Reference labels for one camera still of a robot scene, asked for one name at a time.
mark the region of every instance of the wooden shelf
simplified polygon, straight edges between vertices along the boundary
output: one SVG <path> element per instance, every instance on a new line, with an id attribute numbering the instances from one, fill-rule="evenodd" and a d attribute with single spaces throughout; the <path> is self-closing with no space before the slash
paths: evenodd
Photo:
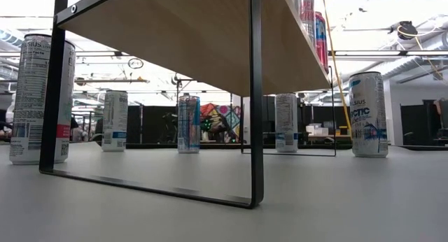
<path id="1" fill-rule="evenodd" d="M 249 0 L 81 0 L 59 27 L 249 95 Z M 263 94 L 329 88 L 291 0 L 262 0 Z"/>

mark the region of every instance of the red and blue can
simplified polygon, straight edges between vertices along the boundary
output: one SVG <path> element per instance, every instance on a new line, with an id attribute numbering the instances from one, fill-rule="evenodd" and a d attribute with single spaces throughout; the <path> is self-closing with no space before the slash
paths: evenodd
<path id="1" fill-rule="evenodd" d="M 320 12 L 316 12 L 316 52 L 328 73 L 327 31 L 325 19 Z"/>

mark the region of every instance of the colorful artwork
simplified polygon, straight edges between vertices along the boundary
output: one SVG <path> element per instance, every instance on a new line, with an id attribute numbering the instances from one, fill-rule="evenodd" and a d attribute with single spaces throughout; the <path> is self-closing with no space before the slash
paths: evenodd
<path id="1" fill-rule="evenodd" d="M 221 122 L 230 131 L 225 132 L 225 142 L 229 143 L 232 139 L 239 142 L 239 119 L 241 116 L 240 106 L 219 106 L 212 103 L 201 106 L 201 119 L 207 117 L 220 117 Z"/>

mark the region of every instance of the white table surface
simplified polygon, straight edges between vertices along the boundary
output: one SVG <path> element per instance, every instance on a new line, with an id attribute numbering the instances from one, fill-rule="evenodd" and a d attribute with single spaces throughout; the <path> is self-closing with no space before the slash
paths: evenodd
<path id="1" fill-rule="evenodd" d="M 249 159 L 239 150 L 103 153 L 84 143 L 55 168 L 244 197 Z M 265 155 L 265 200 L 250 211 L 42 175 L 11 165 L 0 145 L 0 241 L 448 241 L 448 152 Z"/>

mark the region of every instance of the celsius can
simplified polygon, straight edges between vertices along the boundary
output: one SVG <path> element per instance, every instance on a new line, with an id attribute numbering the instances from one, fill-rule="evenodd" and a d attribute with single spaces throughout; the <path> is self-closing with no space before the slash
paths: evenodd
<path id="1" fill-rule="evenodd" d="M 295 8 L 300 16 L 304 30 L 308 34 L 311 44 L 316 45 L 316 23 L 314 21 L 314 0 L 293 0 Z"/>
<path id="2" fill-rule="evenodd" d="M 349 85 L 354 155 L 386 157 L 386 109 L 381 74 L 371 71 L 352 75 Z"/>
<path id="3" fill-rule="evenodd" d="M 297 97 L 293 93 L 275 96 L 275 148 L 277 152 L 297 152 Z"/>
<path id="4" fill-rule="evenodd" d="M 178 103 L 179 153 L 198 153 L 201 139 L 200 99 L 196 96 L 182 96 Z"/>
<path id="5" fill-rule="evenodd" d="M 108 90 L 104 98 L 103 151 L 124 151 L 127 131 L 127 93 Z"/>
<path id="6" fill-rule="evenodd" d="M 316 12 L 316 52 L 323 68 L 328 73 L 327 31 L 322 13 Z"/>
<path id="7" fill-rule="evenodd" d="M 42 34 L 28 34 L 22 43 L 9 154 L 13 164 L 39 163 L 50 44 L 51 37 Z M 75 47 L 66 41 L 59 94 L 55 162 L 63 162 L 69 155 L 75 61 Z"/>

